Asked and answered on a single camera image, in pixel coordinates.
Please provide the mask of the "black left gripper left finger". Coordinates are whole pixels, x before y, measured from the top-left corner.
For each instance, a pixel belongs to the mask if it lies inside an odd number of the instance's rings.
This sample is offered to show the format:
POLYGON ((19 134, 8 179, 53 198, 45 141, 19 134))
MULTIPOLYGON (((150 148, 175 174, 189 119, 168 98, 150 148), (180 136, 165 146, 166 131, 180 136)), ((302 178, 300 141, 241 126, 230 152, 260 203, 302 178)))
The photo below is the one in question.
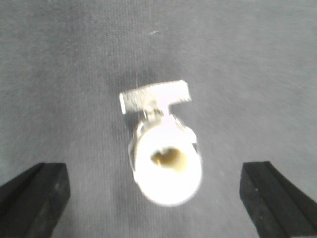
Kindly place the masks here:
POLYGON ((0 187, 0 236, 50 238, 70 199, 65 163, 38 163, 0 187))

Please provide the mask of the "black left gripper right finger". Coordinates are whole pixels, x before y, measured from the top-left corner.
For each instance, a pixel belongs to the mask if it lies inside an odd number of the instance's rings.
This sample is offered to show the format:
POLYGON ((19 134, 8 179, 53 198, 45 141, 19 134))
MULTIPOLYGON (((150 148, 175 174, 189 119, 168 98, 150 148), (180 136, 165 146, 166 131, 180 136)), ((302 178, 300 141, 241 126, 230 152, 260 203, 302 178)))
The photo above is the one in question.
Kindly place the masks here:
POLYGON ((243 164, 239 193, 259 237, 317 236, 317 203, 269 161, 243 164))

